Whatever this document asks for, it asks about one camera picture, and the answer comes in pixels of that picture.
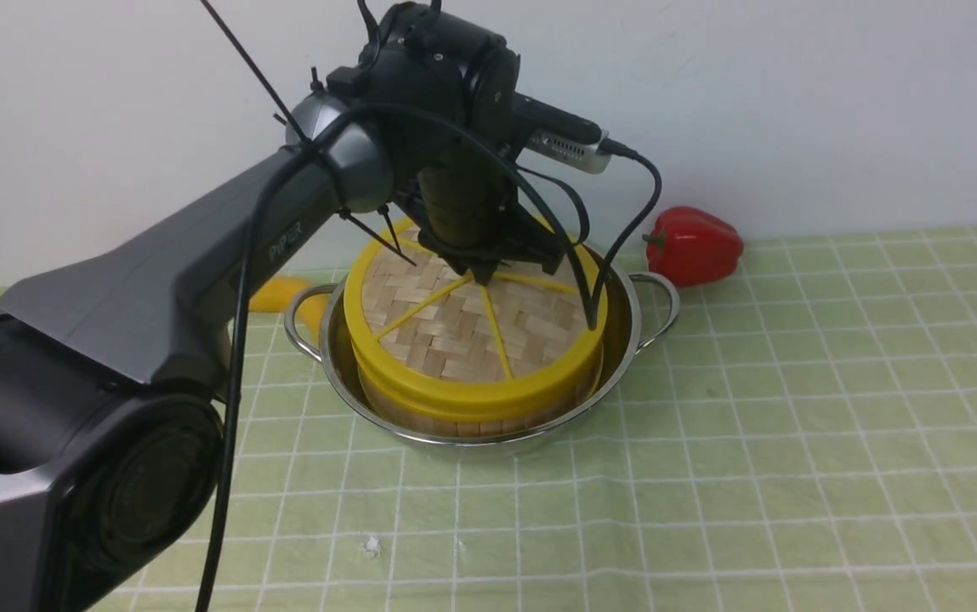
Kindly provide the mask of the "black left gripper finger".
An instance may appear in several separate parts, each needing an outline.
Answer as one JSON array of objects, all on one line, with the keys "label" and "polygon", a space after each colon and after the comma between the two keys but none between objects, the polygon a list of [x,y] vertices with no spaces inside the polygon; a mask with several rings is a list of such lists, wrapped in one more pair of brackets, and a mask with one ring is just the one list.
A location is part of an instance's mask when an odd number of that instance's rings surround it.
[{"label": "black left gripper finger", "polygon": [[471,264],[471,274],[474,281],[478,284],[488,284],[489,283],[489,263],[485,261],[476,261],[476,263]]}]

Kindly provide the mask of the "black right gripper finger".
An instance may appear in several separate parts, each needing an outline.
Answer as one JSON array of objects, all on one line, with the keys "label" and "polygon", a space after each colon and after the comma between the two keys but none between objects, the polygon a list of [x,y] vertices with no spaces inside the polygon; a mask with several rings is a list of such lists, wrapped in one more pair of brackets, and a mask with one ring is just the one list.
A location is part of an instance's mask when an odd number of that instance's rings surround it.
[{"label": "black right gripper finger", "polygon": [[500,266],[499,261],[488,261],[486,263],[486,282],[491,283],[493,276],[496,274]]}]

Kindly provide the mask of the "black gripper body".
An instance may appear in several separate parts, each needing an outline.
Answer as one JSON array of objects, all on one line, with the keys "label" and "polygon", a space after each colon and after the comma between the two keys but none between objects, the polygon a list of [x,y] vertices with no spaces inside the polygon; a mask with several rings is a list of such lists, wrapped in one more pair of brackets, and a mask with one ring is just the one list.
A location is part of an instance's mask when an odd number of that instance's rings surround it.
[{"label": "black gripper body", "polygon": [[492,161],[435,161],[399,189],[418,243],[458,275],[476,261],[535,264],[554,274],[565,245],[518,201],[518,185]]}]

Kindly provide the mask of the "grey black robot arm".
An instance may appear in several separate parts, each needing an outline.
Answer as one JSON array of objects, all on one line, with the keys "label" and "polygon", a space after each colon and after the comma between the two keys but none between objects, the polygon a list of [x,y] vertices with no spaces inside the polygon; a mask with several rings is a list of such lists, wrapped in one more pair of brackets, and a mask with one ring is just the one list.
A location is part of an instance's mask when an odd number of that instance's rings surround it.
[{"label": "grey black robot arm", "polygon": [[106,254],[0,296],[0,611],[84,611],[230,496],[248,299],[333,217],[396,201],[450,263],[554,267],[562,229],[515,201],[520,56],[392,5],[354,65],[282,107],[286,143]]}]

